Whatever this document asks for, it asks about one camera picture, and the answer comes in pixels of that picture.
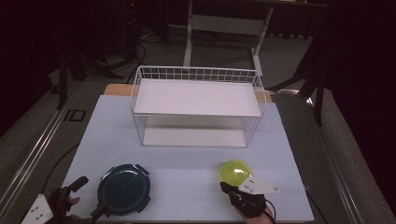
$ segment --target plate lid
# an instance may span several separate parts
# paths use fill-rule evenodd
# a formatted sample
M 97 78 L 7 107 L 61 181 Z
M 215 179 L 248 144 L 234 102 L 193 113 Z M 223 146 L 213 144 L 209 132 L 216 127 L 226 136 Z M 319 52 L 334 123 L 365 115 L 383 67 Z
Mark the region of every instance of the plate lid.
M 149 203 L 149 172 L 139 164 L 123 164 L 102 177 L 98 189 L 99 203 L 107 203 L 106 215 L 125 216 L 141 212 Z

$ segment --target yellow bowl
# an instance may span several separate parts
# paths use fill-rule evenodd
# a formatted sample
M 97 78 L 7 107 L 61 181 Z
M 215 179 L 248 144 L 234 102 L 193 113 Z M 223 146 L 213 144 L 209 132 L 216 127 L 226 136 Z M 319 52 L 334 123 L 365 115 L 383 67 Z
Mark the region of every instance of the yellow bowl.
M 225 162 L 220 168 L 220 180 L 231 186 L 239 187 L 249 176 L 253 175 L 251 170 L 242 160 Z

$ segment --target table surface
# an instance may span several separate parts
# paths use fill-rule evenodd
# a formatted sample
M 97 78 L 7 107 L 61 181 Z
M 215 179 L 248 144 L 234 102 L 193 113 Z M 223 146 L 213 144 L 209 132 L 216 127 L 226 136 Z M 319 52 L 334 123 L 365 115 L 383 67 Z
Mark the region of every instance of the table surface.
M 228 196 L 219 188 L 219 168 L 226 161 L 242 159 L 256 177 L 279 188 L 279 193 L 266 195 L 277 209 L 279 222 L 313 220 L 275 104 L 267 104 L 262 122 L 248 147 L 147 147 L 140 144 L 134 127 L 129 96 L 125 96 L 130 94 L 130 89 L 130 85 L 107 86 L 105 95 L 100 97 L 93 111 L 64 181 L 66 186 L 82 175 L 90 179 L 75 193 L 75 196 L 83 197 L 72 207 L 72 213 L 89 216 L 97 204 L 100 177 L 108 169 L 124 163 L 138 163 L 150 172 L 151 201 L 139 214 L 111 217 L 111 220 L 241 221 Z

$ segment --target black cable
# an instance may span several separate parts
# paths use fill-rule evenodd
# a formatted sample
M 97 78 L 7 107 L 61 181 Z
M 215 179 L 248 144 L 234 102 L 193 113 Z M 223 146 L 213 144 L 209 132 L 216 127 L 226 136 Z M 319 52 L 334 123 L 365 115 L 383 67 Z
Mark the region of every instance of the black cable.
M 311 195 L 306 191 L 306 195 L 308 196 L 309 200 L 311 200 L 312 204 L 318 209 L 320 216 L 323 218 L 325 224 L 329 224 L 326 217 L 323 215 L 322 211 L 320 210 L 319 206 L 315 202 L 315 200 L 311 197 Z
M 274 219 L 276 219 L 276 210 L 275 210 L 274 204 L 271 203 L 270 201 L 266 200 L 266 199 L 265 199 L 265 201 L 268 202 L 269 204 L 271 204 L 271 206 L 273 207 L 273 210 L 274 210 Z
M 47 175 L 47 178 L 46 178 L 46 180 L 45 180 L 45 182 L 44 182 L 43 188 L 41 189 L 41 193 L 42 193 L 42 194 L 44 194 L 44 192 L 45 192 L 45 190 L 46 190 L 46 187 L 47 187 L 47 184 L 49 183 L 50 177 L 51 177 L 53 171 L 55 170 L 56 166 L 58 166 L 59 162 L 61 162 L 61 160 L 62 160 L 67 154 L 69 154 L 71 151 L 73 151 L 73 150 L 74 150 L 75 148 L 77 148 L 78 146 L 79 146 L 79 143 L 76 144 L 75 146 L 71 147 L 69 150 L 67 150 L 67 151 L 62 155 L 62 157 L 59 158 L 59 160 L 57 160 L 56 163 L 52 166 L 52 168 L 50 169 L 49 174 Z
M 270 219 L 271 219 L 271 222 L 273 223 L 273 224 L 276 224 L 275 223 L 275 219 L 269 214 L 269 213 L 267 213 L 266 211 L 262 211 L 266 216 L 268 216 Z
M 134 70 L 131 72 L 131 74 L 130 74 L 130 75 L 128 76 L 128 78 L 126 79 L 126 84 L 129 84 L 129 80 L 130 80 L 131 77 L 134 75 L 134 73 L 136 72 L 137 68 L 138 68 L 142 63 L 144 63 L 143 61 L 145 60 L 145 57 L 146 57 L 146 48 L 145 48 L 142 44 L 140 44 L 140 43 L 138 43 L 137 45 L 140 46 L 140 47 L 143 49 L 143 56 L 142 56 L 141 60 L 139 60 L 139 57 L 137 56 L 137 53 L 136 53 L 137 66 L 134 68 Z

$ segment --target gray carpet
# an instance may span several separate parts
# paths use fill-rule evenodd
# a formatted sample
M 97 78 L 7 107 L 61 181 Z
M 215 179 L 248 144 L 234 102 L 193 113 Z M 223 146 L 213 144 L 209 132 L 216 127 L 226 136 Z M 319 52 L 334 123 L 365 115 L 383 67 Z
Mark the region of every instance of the gray carpet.
M 154 35 L 142 40 L 141 43 L 147 50 L 144 63 L 148 65 L 182 65 L 185 36 L 173 35 L 168 44 L 157 40 L 158 38 Z M 196 38 L 192 47 L 191 66 L 251 69 L 253 65 L 247 46 L 254 45 L 255 41 L 255 38 L 248 37 L 237 43 L 208 43 L 202 38 Z M 264 86 L 273 86 L 291 77 L 309 44 L 309 39 L 291 38 L 285 40 L 281 37 L 267 37 L 260 53 Z M 141 48 L 139 48 L 139 55 L 143 55 Z M 134 67 L 135 64 L 119 71 L 118 74 L 127 77 Z M 19 222 L 22 213 L 30 207 L 35 196 L 41 190 L 49 168 L 67 149 L 79 142 L 97 98 L 103 93 L 106 85 L 125 80 L 126 78 L 114 80 L 92 74 L 85 82 L 77 84 L 76 95 L 67 108 L 85 110 L 86 118 L 83 121 L 63 121 L 61 123 L 40 162 L 10 209 L 5 223 Z M 298 90 L 301 84 L 302 82 L 293 84 L 290 89 Z M 340 200 L 340 191 L 332 180 L 331 165 L 327 159 L 327 148 L 323 147 L 323 139 L 310 137 L 320 136 L 319 133 L 324 133 L 326 136 L 325 140 L 328 141 L 332 155 L 337 161 L 347 187 L 360 211 L 361 222 L 396 223 L 395 217 L 378 190 L 331 93 L 325 91 L 322 111 L 323 128 L 317 127 L 309 119 L 310 107 L 301 102 L 297 96 L 281 94 L 276 97 L 276 101 L 302 179 L 307 185 L 307 193 L 318 204 L 329 223 L 350 223 L 350 221 L 343 202 Z M 56 106 L 57 96 L 46 94 L 0 139 L 0 192 L 4 192 L 12 180 L 12 176 L 33 148 L 40 134 L 46 129 L 52 116 L 56 113 Z M 293 121 L 297 119 L 306 120 L 306 125 L 296 126 L 296 122 Z M 50 194 L 51 189 L 61 187 L 73 155 L 74 151 L 59 164 L 49 180 L 46 195 Z M 314 211 L 315 221 L 310 223 L 324 223 L 312 202 L 311 207 Z

